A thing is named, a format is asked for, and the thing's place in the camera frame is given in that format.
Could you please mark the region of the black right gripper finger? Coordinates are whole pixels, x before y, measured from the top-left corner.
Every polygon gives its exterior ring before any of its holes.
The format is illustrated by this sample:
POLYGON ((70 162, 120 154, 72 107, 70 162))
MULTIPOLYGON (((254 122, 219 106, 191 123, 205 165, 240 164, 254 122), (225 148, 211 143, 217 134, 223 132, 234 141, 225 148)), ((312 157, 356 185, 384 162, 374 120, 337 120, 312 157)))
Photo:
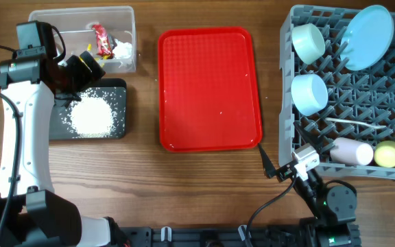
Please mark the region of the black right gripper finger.
POLYGON ((299 123, 294 122, 295 134, 292 139, 294 148, 300 148, 304 144, 310 144, 318 154, 322 154, 324 151, 324 135, 313 134, 305 130, 299 123))
POLYGON ((258 149, 259 149, 259 152, 261 155, 261 160, 262 160, 262 164, 263 164, 263 172, 267 178, 272 178, 273 176, 275 176, 276 169, 275 169, 272 161, 270 160, 269 156, 267 155, 265 150, 262 148, 262 145, 259 143, 257 146, 258 146, 258 149))

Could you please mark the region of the yellow foil wrapper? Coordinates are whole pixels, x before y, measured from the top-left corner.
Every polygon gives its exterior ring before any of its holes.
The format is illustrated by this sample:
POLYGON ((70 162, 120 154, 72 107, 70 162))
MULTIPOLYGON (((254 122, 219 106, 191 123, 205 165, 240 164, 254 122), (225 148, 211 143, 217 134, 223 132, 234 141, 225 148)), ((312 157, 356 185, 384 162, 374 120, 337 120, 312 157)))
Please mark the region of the yellow foil wrapper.
POLYGON ((91 44, 88 44, 86 50, 87 50, 87 52, 88 52, 92 57, 94 57, 95 61, 100 65, 101 68, 104 67, 104 65, 105 65, 105 62, 104 62, 104 61, 105 61, 105 60, 110 59, 110 58, 113 58, 113 55, 112 55, 112 54, 104 55, 104 56, 95 55, 95 54, 92 52, 92 45, 91 45, 91 44))

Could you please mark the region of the red snack wrapper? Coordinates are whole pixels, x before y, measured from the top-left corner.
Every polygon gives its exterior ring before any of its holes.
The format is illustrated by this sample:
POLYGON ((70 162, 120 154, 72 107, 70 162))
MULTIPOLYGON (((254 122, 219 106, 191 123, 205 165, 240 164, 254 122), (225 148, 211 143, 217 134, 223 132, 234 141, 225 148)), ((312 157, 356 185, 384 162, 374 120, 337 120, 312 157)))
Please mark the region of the red snack wrapper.
POLYGON ((101 24, 94 24, 91 26, 91 29, 94 31, 96 37, 97 54, 101 57, 111 56, 112 47, 106 29, 101 24))

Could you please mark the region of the white pink plastic cup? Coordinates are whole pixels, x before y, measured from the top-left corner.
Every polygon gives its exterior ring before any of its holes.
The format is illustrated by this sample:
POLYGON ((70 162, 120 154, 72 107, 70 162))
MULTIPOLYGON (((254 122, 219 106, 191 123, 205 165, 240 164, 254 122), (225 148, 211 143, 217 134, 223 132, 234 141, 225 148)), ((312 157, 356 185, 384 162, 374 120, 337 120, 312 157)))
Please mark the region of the white pink plastic cup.
POLYGON ((374 158, 374 150, 368 143, 339 137, 333 141, 330 156, 336 163, 368 165, 374 158))

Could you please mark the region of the light blue bowl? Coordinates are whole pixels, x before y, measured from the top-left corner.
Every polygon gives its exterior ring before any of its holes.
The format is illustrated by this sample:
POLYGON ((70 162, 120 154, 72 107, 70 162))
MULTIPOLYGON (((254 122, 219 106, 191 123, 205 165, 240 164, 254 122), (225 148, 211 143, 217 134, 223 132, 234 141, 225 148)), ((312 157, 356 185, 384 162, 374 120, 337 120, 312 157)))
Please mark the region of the light blue bowl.
POLYGON ((295 107, 305 116, 321 111, 328 102, 325 82, 316 74, 297 75, 291 83, 291 96, 295 107))

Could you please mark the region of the white tissue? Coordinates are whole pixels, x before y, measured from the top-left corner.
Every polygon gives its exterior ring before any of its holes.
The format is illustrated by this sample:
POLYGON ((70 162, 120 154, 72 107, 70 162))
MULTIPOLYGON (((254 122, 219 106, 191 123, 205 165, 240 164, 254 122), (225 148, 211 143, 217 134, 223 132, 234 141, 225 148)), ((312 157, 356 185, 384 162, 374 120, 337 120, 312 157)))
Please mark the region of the white tissue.
POLYGON ((132 56, 133 46, 131 43, 123 43, 118 39, 114 40, 114 48, 112 49, 112 53, 115 58, 119 59, 128 59, 132 56))

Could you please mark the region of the pile of white rice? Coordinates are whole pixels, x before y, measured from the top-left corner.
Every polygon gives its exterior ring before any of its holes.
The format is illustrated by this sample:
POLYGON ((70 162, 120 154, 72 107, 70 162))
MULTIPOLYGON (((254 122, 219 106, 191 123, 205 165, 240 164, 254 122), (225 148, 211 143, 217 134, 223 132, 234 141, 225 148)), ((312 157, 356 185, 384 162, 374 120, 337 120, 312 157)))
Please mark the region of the pile of white rice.
POLYGON ((106 101, 106 97, 89 88, 80 94, 80 99, 72 101, 58 114, 64 130, 75 134, 75 138, 111 137, 117 129, 117 112, 106 101))

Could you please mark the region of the white plastic spoon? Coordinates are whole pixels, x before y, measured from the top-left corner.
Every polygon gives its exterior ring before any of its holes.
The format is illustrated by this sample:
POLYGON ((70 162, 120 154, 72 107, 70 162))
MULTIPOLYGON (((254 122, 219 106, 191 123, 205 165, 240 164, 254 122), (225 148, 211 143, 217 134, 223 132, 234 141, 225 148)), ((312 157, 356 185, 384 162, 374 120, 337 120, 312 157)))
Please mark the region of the white plastic spoon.
POLYGON ((347 120, 347 119, 337 119, 337 118, 332 118, 332 117, 326 117, 324 118, 325 121, 332 121, 332 122, 337 122, 341 124, 355 124, 355 125, 360 125, 360 126, 365 126, 368 128, 373 128, 375 130, 379 129, 384 129, 387 128, 387 126, 381 126, 381 125, 374 125, 362 121, 353 121, 353 120, 347 120))

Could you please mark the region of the yellow plastic cup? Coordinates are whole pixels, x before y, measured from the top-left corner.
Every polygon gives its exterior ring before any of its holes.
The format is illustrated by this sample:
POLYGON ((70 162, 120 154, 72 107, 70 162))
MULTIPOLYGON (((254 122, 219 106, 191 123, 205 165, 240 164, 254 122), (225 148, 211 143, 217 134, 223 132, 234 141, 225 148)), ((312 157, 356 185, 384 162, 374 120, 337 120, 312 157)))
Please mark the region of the yellow plastic cup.
POLYGON ((382 141, 376 145, 374 161, 381 167, 395 167, 395 141, 382 141))

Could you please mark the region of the mint green bowl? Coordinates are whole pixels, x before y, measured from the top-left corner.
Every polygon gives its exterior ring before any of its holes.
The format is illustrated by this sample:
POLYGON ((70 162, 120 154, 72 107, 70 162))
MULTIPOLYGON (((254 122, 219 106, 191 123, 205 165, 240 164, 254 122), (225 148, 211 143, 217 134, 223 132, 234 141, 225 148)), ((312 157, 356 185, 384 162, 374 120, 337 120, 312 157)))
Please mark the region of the mint green bowl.
POLYGON ((314 24, 294 27, 291 39, 298 57, 305 64, 312 64, 325 53, 324 37, 314 24))

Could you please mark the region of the light blue round plate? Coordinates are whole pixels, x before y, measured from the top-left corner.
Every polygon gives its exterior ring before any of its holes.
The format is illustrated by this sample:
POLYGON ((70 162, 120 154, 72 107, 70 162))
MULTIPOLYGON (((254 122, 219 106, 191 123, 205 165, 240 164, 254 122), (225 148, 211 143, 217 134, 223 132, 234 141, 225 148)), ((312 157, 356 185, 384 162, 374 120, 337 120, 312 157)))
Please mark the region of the light blue round plate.
POLYGON ((394 35, 394 21, 387 8, 371 5, 360 11, 348 24, 341 40, 345 45, 339 57, 345 67, 359 71, 371 67, 386 53, 394 35))

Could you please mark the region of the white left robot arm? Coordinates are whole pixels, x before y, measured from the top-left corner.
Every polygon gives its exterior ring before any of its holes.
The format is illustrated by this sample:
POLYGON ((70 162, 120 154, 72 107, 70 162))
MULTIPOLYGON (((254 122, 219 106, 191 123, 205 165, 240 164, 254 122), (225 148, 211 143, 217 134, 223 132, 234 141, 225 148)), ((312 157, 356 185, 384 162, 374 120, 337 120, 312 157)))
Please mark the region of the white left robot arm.
POLYGON ((59 92, 75 93, 104 70, 88 52, 24 50, 0 64, 5 108, 0 168, 0 246, 136 246, 137 236, 111 217, 80 215, 53 191, 49 124, 59 92))

